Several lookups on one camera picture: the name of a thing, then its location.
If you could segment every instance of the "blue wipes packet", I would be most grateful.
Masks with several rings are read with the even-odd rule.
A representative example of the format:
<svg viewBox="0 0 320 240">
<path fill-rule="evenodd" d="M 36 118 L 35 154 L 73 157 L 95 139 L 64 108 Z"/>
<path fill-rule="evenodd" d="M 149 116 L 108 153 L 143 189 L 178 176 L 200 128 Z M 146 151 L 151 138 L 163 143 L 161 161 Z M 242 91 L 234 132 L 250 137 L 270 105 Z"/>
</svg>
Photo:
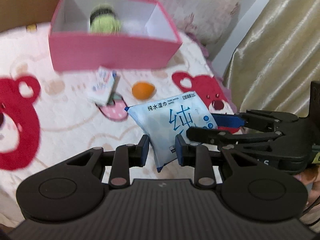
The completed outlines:
<svg viewBox="0 0 320 240">
<path fill-rule="evenodd" d="M 189 127 L 217 128 L 214 118 L 196 92 L 126 107 L 125 110 L 150 137 L 158 172 L 177 158 L 174 145 L 177 134 L 190 143 L 186 136 Z"/>
</svg>

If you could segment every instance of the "orange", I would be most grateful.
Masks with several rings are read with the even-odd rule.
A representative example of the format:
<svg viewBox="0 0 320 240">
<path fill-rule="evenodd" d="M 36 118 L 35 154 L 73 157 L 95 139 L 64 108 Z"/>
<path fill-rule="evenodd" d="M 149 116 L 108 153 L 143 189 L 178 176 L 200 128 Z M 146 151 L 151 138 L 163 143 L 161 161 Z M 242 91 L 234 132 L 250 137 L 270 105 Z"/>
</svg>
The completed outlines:
<svg viewBox="0 0 320 240">
<path fill-rule="evenodd" d="M 137 82 L 132 87 L 132 94 L 139 100 L 146 100 L 152 96 L 155 91 L 154 85 L 147 82 Z"/>
</svg>

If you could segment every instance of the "curtain fold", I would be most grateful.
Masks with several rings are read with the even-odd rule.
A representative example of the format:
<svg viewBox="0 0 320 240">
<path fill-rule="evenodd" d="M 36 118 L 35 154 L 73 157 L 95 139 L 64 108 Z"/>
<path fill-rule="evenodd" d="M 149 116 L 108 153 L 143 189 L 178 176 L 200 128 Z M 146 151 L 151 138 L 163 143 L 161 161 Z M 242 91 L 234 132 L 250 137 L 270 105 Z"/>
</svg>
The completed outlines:
<svg viewBox="0 0 320 240">
<path fill-rule="evenodd" d="M 233 53 L 225 76 L 239 111 L 308 115 L 320 80 L 320 0 L 270 0 Z"/>
</svg>

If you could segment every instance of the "brown cardboard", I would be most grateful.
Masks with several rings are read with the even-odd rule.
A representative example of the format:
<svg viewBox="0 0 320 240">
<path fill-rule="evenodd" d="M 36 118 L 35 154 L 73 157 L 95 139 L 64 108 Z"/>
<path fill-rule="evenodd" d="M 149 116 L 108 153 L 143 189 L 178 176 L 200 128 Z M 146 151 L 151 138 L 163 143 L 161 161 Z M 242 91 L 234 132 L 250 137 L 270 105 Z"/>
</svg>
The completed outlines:
<svg viewBox="0 0 320 240">
<path fill-rule="evenodd" d="M 0 32 L 50 22 L 59 0 L 0 0 Z"/>
</svg>

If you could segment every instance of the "open box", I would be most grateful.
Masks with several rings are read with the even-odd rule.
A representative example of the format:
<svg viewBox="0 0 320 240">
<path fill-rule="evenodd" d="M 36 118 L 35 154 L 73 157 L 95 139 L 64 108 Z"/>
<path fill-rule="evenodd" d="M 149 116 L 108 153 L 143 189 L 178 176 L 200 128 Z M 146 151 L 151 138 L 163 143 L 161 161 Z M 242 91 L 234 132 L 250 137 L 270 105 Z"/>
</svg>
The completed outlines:
<svg viewBox="0 0 320 240">
<path fill-rule="evenodd" d="M 113 7 L 120 33 L 90 33 L 90 14 L 101 4 Z M 56 71 L 162 68 L 181 44 L 169 15 L 153 0 L 60 0 L 49 34 Z"/>
</svg>

